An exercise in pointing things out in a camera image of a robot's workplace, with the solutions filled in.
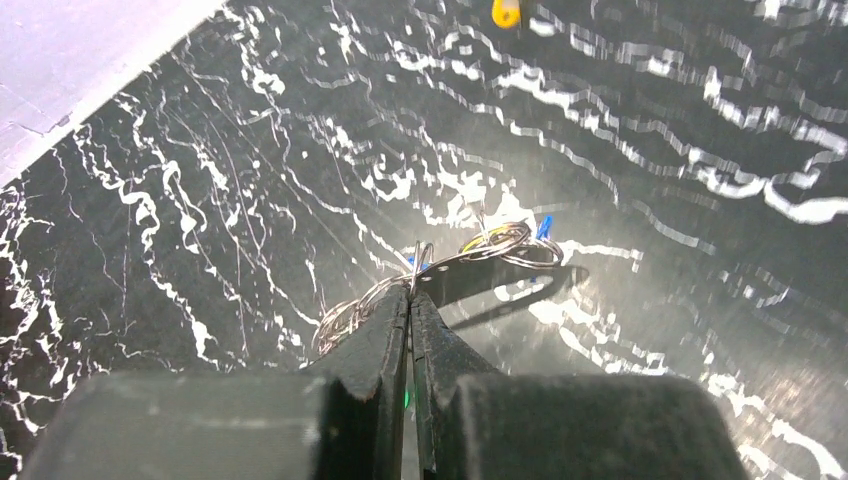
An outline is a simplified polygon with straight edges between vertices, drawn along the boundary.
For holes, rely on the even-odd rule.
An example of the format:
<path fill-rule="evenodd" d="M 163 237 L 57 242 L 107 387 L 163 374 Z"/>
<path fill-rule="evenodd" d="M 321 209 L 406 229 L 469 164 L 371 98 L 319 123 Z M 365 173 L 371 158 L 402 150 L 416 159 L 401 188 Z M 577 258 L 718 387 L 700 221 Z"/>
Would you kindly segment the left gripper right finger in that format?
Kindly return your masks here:
<path fill-rule="evenodd" d="M 744 479 L 722 415 L 694 382 L 508 375 L 442 320 L 409 311 L 425 479 Z"/>

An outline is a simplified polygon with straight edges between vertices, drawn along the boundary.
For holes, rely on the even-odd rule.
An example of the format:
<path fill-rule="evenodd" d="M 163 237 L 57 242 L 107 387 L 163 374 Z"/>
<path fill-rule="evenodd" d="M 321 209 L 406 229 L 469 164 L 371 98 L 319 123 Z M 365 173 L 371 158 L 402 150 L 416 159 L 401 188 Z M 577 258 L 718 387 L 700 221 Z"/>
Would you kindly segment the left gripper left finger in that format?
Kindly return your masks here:
<path fill-rule="evenodd" d="M 80 384 L 25 479 L 397 479 L 410 294 L 391 288 L 312 365 Z"/>

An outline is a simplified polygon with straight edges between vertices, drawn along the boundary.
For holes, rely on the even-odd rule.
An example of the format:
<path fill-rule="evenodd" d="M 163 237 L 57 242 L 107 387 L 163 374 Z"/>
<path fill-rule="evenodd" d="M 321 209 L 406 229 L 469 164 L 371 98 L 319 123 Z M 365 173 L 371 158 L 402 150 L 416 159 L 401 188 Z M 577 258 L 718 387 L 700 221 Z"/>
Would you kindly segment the blue key tag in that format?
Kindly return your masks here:
<path fill-rule="evenodd" d="M 552 223 L 553 217 L 551 215 L 546 215 L 537 226 L 535 238 L 540 241 L 549 240 Z"/>

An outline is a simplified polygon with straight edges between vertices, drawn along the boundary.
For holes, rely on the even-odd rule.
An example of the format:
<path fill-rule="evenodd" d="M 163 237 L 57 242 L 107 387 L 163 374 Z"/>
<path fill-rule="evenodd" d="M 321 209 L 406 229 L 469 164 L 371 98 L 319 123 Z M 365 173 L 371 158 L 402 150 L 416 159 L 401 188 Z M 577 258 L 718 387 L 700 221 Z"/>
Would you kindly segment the yellow key tag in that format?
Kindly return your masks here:
<path fill-rule="evenodd" d="M 522 6 L 520 0 L 493 0 L 491 19 L 501 29 L 511 29 L 519 26 L 522 21 Z"/>

